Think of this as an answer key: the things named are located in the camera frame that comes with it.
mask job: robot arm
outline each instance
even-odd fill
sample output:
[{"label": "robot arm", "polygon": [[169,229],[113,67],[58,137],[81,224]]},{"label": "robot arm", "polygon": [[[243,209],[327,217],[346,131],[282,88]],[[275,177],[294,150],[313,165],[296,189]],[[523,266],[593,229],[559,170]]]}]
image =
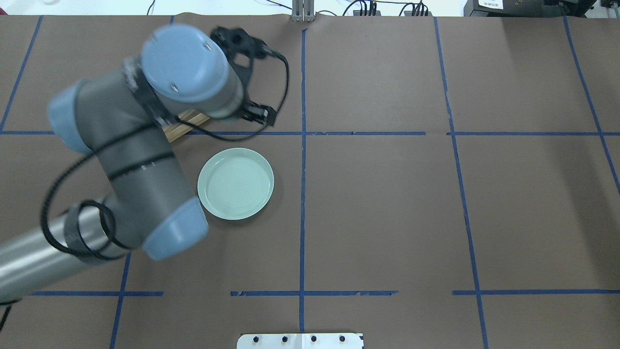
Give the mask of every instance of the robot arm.
[{"label": "robot arm", "polygon": [[[161,28],[140,58],[50,102],[55,134],[72,150],[98,157],[113,194],[77,204],[48,223],[61,177],[43,205],[42,226],[0,245],[0,306],[131,249],[161,260],[206,235],[200,201],[161,126],[188,109],[273,125],[277,113],[247,94],[253,59],[280,58],[288,75],[279,53],[241,29],[218,28],[211,38],[189,25]],[[238,53],[250,58],[250,67],[234,64]]]}]

